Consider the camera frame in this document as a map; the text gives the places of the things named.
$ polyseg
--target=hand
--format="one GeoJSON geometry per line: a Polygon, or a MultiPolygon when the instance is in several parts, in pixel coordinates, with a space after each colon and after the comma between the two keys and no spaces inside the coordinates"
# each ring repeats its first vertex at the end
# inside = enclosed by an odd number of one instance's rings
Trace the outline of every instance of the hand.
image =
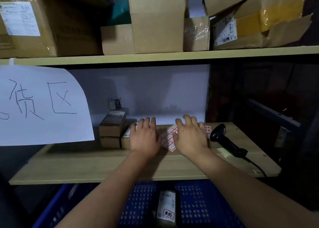
{"type": "Polygon", "coordinates": [[[159,151],[161,138],[156,133],[156,120],[153,117],[151,124],[150,118],[140,119],[138,129],[136,124],[131,125],[130,145],[132,152],[138,152],[145,156],[147,160],[153,158],[159,151]]]}
{"type": "Polygon", "coordinates": [[[174,144],[176,148],[188,159],[195,156],[203,149],[208,148],[205,125],[197,123],[196,117],[184,115],[185,125],[180,119],[176,119],[178,134],[174,133],[174,144]]]}

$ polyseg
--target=left hand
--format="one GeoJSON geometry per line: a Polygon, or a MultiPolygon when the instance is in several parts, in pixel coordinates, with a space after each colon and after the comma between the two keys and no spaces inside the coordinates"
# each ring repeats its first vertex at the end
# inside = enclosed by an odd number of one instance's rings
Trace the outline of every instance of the left hand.
{"type": "Polygon", "coordinates": [[[136,124],[131,125],[130,145],[131,151],[142,154],[147,160],[152,159],[159,151],[161,146],[161,137],[156,133],[156,120],[153,117],[151,124],[150,118],[138,121],[138,129],[135,130],[136,124]]]}

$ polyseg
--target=wooden shelf edge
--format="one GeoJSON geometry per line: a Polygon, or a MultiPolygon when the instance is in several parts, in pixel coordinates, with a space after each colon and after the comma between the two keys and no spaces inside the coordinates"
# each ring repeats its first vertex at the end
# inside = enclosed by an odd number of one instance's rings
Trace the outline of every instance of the wooden shelf edge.
{"type": "MultiPolygon", "coordinates": [[[[82,64],[106,64],[106,63],[135,63],[198,59],[219,59],[235,57],[267,57],[319,54],[319,46],[259,48],[220,51],[154,53],[115,56],[88,56],[88,57],[48,57],[48,58],[17,58],[16,65],[52,66],[52,65],[82,65],[82,64]]],[[[8,59],[0,59],[0,65],[7,65],[8,59]]]]}

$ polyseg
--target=handwritten sign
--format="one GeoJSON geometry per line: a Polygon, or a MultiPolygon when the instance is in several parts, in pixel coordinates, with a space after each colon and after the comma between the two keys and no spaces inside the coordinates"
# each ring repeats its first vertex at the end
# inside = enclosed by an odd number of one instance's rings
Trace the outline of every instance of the handwritten sign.
{"type": "Polygon", "coordinates": [[[94,140],[85,94],[65,69],[0,66],[0,146],[94,140]]]}

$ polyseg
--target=yellow sticky note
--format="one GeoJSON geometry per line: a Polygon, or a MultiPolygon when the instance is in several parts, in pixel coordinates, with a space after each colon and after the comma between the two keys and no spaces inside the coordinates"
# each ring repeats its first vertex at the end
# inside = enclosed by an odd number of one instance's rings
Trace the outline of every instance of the yellow sticky note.
{"type": "Polygon", "coordinates": [[[224,157],[228,157],[228,156],[231,155],[231,153],[230,153],[228,150],[226,150],[225,148],[223,148],[223,147],[217,148],[217,150],[218,150],[221,154],[223,154],[224,157]]]}

